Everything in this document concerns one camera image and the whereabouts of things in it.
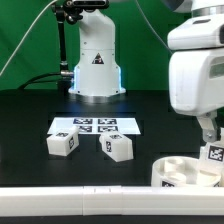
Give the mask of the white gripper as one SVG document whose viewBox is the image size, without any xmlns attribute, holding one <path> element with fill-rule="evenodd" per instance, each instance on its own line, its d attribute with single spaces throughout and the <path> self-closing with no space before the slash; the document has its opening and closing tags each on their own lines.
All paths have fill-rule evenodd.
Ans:
<svg viewBox="0 0 224 224">
<path fill-rule="evenodd" d="M 216 142 L 220 128 L 215 110 L 224 107 L 224 48 L 175 52 L 169 63 L 169 95 L 178 114 L 198 116 L 203 140 Z"/>
</svg>

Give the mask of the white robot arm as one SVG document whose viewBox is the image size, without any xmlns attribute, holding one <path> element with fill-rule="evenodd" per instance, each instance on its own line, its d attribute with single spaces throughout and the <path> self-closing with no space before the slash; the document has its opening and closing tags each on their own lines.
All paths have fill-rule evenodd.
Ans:
<svg viewBox="0 0 224 224">
<path fill-rule="evenodd" d="M 100 10 L 111 0 L 71 0 L 81 10 L 80 61 L 70 92 L 101 100 L 121 94 L 115 62 L 115 25 Z M 203 140 L 218 140 L 217 110 L 224 107 L 224 0 L 161 0 L 192 17 L 169 32 L 169 96 L 176 113 L 195 116 Z"/>
</svg>

